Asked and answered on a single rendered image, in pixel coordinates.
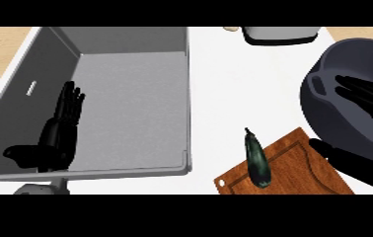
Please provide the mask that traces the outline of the dark grey pot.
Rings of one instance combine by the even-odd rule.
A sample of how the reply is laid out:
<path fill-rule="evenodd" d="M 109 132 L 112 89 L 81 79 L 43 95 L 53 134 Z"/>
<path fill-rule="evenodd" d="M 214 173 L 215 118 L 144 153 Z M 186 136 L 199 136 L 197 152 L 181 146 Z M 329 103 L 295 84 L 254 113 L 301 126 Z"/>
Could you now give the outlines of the dark grey pot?
<path fill-rule="evenodd" d="M 304 116 L 318 139 L 373 160 L 373 118 L 335 92 L 335 76 L 373 82 L 373 39 L 338 41 L 321 54 L 301 87 Z"/>

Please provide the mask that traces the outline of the grey sink basin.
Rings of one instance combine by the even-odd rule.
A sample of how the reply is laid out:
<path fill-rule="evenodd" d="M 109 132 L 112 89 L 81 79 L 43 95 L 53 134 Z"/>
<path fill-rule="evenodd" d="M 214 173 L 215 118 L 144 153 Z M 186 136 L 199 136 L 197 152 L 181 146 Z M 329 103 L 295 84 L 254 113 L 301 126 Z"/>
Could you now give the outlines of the grey sink basin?
<path fill-rule="evenodd" d="M 35 27 L 0 77 L 0 181 L 47 181 L 7 147 L 40 140 L 62 85 L 85 95 L 72 180 L 190 170 L 187 28 Z"/>

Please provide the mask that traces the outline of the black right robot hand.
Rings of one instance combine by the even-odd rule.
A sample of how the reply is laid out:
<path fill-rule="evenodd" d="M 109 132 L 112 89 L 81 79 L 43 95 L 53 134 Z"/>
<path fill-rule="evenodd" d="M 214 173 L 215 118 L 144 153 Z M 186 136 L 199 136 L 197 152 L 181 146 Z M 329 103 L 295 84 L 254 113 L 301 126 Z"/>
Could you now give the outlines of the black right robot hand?
<path fill-rule="evenodd" d="M 335 76 L 335 80 L 339 83 L 335 93 L 373 118 L 373 82 L 340 75 Z M 373 187 L 373 160 L 333 147 L 315 138 L 310 139 L 310 146 L 339 172 Z"/>

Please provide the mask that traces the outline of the grey appliance with black base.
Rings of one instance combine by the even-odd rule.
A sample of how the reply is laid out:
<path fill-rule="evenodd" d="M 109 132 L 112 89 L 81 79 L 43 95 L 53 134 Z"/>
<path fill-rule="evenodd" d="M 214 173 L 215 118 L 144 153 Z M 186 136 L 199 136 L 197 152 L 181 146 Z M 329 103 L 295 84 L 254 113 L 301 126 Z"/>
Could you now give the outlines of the grey appliance with black base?
<path fill-rule="evenodd" d="M 254 45 L 292 45 L 310 43 L 320 27 L 243 27 L 243 38 Z"/>

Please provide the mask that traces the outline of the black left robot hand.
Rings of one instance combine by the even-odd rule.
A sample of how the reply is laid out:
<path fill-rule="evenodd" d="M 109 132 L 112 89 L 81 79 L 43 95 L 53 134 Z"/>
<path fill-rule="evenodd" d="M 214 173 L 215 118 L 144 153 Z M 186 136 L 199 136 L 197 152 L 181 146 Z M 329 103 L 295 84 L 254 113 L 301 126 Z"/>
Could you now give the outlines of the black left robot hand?
<path fill-rule="evenodd" d="M 47 120 L 37 145 L 13 145 L 3 156 L 22 169 L 35 168 L 40 173 L 65 171 L 74 160 L 77 129 L 80 123 L 84 93 L 66 81 L 62 86 L 53 117 Z"/>

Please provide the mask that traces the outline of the dark green eggplant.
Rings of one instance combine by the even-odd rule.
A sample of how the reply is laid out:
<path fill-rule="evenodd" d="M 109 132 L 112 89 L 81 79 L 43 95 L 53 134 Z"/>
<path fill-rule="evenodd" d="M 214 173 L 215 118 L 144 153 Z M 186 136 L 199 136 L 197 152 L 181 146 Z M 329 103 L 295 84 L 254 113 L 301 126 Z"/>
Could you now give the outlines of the dark green eggplant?
<path fill-rule="evenodd" d="M 248 174 L 254 185 L 258 188 L 265 189 L 271 184 L 271 169 L 268 160 L 255 134 L 249 128 L 245 128 L 245 131 Z"/>

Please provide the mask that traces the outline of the brown wooden cutting board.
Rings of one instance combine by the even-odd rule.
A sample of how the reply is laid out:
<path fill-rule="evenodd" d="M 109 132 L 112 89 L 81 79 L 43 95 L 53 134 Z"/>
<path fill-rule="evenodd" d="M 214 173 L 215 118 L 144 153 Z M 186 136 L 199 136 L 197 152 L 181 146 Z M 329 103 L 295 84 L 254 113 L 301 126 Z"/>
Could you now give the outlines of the brown wooden cutting board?
<path fill-rule="evenodd" d="M 221 195 L 352 195 L 333 167 L 310 146 L 298 127 L 264 149 L 271 168 L 271 184 L 258 188 L 242 162 L 214 179 Z"/>

